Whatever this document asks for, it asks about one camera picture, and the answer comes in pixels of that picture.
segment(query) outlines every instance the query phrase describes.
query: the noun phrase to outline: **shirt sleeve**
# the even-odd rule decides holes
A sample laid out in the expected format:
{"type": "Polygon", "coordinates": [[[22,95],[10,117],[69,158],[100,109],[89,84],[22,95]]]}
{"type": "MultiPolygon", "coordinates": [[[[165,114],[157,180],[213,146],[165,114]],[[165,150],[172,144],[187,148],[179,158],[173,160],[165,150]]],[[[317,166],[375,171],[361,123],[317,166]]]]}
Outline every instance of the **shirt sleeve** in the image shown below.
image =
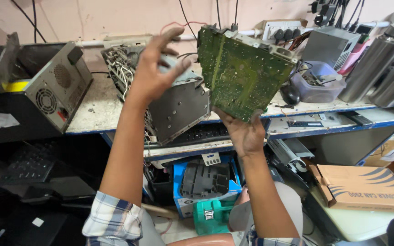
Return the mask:
{"type": "Polygon", "coordinates": [[[303,246],[307,245],[300,238],[259,238],[255,230],[255,225],[250,228],[247,234],[247,241],[250,246],[303,246]]]}
{"type": "Polygon", "coordinates": [[[100,191],[82,233],[88,246],[133,246],[141,239],[143,210],[100,191]]]}

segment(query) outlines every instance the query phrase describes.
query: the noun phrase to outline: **blue box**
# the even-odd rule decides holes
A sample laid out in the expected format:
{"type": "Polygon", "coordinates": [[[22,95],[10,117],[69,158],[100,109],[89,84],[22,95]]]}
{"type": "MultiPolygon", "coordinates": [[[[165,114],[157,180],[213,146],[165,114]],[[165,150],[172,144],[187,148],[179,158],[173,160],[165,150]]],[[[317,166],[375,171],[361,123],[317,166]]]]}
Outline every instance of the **blue box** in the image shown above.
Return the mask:
{"type": "Polygon", "coordinates": [[[211,201],[211,200],[225,200],[225,201],[235,201],[238,195],[241,193],[241,185],[239,183],[238,170],[236,169],[235,160],[231,155],[220,156],[222,162],[231,162],[233,164],[234,179],[229,180],[229,191],[221,197],[215,197],[210,199],[189,199],[183,198],[180,194],[180,185],[182,184],[183,175],[185,174],[185,169],[187,168],[188,162],[177,163],[174,165],[174,177],[173,177],[173,198],[176,207],[179,211],[179,216],[181,218],[188,218],[193,216],[194,203],[200,201],[211,201]]]}

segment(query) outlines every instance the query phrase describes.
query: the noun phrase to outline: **computer mouse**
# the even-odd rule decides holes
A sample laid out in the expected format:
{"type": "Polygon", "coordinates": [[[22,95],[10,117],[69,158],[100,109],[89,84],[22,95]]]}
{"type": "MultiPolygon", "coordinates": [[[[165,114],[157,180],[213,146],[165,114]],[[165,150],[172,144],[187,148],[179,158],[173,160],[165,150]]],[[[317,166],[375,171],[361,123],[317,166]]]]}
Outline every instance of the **computer mouse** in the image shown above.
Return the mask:
{"type": "Polygon", "coordinates": [[[284,85],[280,88],[282,99],[288,105],[296,106],[300,102],[299,89],[293,84],[284,85]]]}

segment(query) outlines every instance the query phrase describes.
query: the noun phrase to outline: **green circuit board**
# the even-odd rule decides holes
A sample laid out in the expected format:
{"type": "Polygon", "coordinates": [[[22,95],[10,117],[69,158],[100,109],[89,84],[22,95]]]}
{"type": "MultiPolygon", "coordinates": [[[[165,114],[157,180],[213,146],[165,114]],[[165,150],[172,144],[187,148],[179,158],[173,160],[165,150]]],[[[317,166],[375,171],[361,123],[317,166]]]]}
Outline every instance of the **green circuit board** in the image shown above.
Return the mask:
{"type": "Polygon", "coordinates": [[[198,36],[198,57],[205,86],[211,89],[211,104],[244,122],[257,109],[266,109],[295,65],[293,59],[247,45],[210,26],[203,26],[198,36]]]}

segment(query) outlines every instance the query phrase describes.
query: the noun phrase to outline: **pink wall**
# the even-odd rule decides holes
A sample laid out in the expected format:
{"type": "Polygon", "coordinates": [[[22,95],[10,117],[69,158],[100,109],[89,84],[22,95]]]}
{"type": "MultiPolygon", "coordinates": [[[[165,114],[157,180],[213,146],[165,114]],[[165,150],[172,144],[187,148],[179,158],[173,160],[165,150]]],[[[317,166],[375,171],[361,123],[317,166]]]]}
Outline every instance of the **pink wall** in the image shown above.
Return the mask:
{"type": "MultiPolygon", "coordinates": [[[[31,0],[16,0],[33,18],[31,0]]],[[[313,26],[315,14],[307,13],[313,0],[239,0],[239,30],[250,30],[264,19],[304,18],[313,26]]],[[[346,23],[357,4],[347,8],[346,23]]],[[[215,0],[182,0],[190,21],[217,22],[215,0]]],[[[234,21],[236,0],[219,0],[223,27],[234,21]]],[[[159,33],[162,26],[177,21],[184,23],[178,0],[36,0],[38,29],[48,42],[99,40],[105,36],[159,33]]],[[[381,21],[394,12],[389,0],[366,0],[360,21],[381,21]]],[[[194,32],[198,24],[191,24],[194,32]]],[[[0,44],[5,34],[17,31],[21,43],[33,42],[33,27],[9,0],[0,0],[0,44]]],[[[173,45],[180,52],[196,50],[195,42],[173,45]]],[[[98,49],[85,49],[85,60],[91,70],[105,69],[98,49]]]]}

